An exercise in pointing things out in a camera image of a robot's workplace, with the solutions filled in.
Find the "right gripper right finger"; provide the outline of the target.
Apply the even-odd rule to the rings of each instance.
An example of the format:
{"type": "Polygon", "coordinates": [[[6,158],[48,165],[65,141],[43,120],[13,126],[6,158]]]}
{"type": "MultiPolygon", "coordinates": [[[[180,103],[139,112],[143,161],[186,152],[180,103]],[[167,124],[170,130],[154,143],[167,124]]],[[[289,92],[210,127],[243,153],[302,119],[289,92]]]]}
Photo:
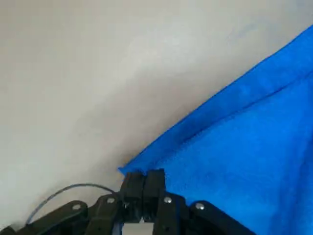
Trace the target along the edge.
{"type": "Polygon", "coordinates": [[[146,175],[143,219],[154,224],[154,235],[255,234],[207,201],[200,200],[187,205],[184,197],[169,193],[163,169],[148,171],[146,175]]]}

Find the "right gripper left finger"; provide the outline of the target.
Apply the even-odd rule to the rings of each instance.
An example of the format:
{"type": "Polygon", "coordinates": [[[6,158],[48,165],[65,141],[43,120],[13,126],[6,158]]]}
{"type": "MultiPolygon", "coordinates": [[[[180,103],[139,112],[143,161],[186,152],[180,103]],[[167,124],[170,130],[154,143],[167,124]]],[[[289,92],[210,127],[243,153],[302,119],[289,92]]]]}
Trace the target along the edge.
{"type": "Polygon", "coordinates": [[[88,207],[71,201],[15,231],[8,226],[2,235],[120,235],[125,223],[139,223],[145,176],[128,173],[118,192],[100,196],[88,207]]]}

